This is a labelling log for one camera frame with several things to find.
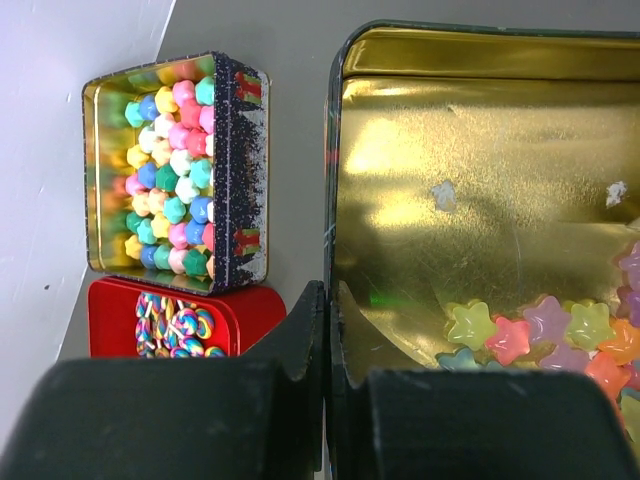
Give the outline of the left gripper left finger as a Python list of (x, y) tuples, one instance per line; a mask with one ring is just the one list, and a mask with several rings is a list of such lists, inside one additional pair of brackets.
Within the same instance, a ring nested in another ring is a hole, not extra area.
[(5, 479), (310, 479), (322, 464), (324, 286), (246, 353), (81, 359), (36, 384)]

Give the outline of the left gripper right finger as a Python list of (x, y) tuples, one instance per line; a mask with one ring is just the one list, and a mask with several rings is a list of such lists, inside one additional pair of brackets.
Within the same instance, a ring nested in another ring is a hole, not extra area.
[(361, 313), (328, 313), (327, 440), (336, 479), (635, 479), (639, 463), (587, 376), (425, 368)]

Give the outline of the golden tin with star candies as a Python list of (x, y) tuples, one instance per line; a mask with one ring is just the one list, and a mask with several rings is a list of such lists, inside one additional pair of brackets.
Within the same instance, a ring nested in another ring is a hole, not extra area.
[(590, 378), (639, 463), (639, 37), (378, 20), (331, 69), (327, 316), (434, 370)]

